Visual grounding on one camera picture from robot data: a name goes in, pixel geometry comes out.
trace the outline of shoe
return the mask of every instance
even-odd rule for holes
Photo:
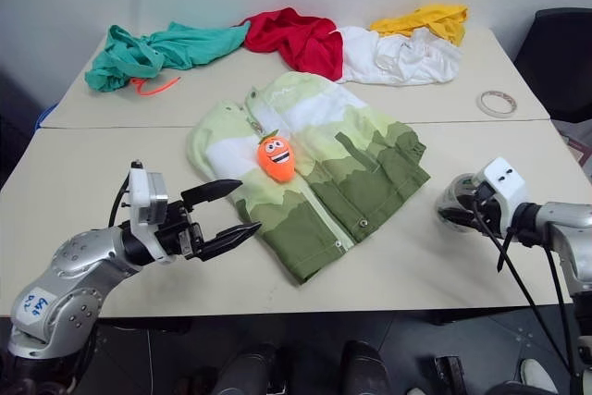
[[[559,393],[553,380],[537,360],[527,359],[520,364],[520,379],[526,386]]]

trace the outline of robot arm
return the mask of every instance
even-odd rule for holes
[[[66,388],[76,384],[88,361],[82,355],[88,352],[95,322],[114,287],[154,261],[167,264],[177,255],[207,261],[234,249],[261,225],[239,225],[205,241],[200,226],[191,221],[193,206],[226,196],[240,181],[210,182],[184,191],[180,201],[169,204],[159,173],[146,172],[138,162],[129,172],[129,204],[124,204],[129,221],[64,242],[50,266],[17,297],[5,382],[28,380],[26,384],[34,386],[50,381]]]
[[[527,247],[540,245],[561,260],[567,289],[581,331],[579,352],[592,364],[592,205],[527,201],[525,182],[510,164],[497,158],[475,175],[461,175],[437,203],[439,217],[460,231],[484,231],[481,220],[498,238],[509,235]],[[503,262],[500,258],[498,270]]]

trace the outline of black chair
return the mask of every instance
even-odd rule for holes
[[[537,11],[514,65],[551,118],[592,118],[592,9]]]

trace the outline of orange string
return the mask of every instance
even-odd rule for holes
[[[143,92],[142,91],[142,86],[143,86],[144,83],[146,83],[146,81],[148,81],[147,79],[131,78],[129,81],[136,86],[136,93],[137,94],[139,94],[140,96],[151,96],[153,94],[157,94],[157,93],[163,92],[167,88],[170,88],[171,86],[175,85],[179,81],[179,79],[181,79],[180,76],[178,78],[175,78],[175,79],[170,80],[165,85],[162,85],[162,86],[160,86],[158,88],[155,88],[154,90],[151,90],[149,92]]]

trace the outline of crumpled clothing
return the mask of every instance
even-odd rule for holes
[[[199,29],[171,22],[166,31],[137,38],[113,25],[84,79],[94,90],[112,92],[130,78],[154,78],[162,68],[205,65],[241,46],[249,26]]]
[[[391,34],[410,37],[416,28],[428,27],[438,37],[458,46],[463,41],[467,16],[465,5],[426,5],[401,18],[377,20],[370,30],[378,31],[381,37]]]
[[[292,69],[330,80],[341,77],[343,41],[331,20],[303,17],[293,8],[257,14],[246,20],[251,22],[244,41],[249,50],[278,50]]]
[[[339,29],[343,36],[343,77],[339,82],[423,85],[453,80],[461,50],[427,28],[411,37],[379,37],[360,27]]]

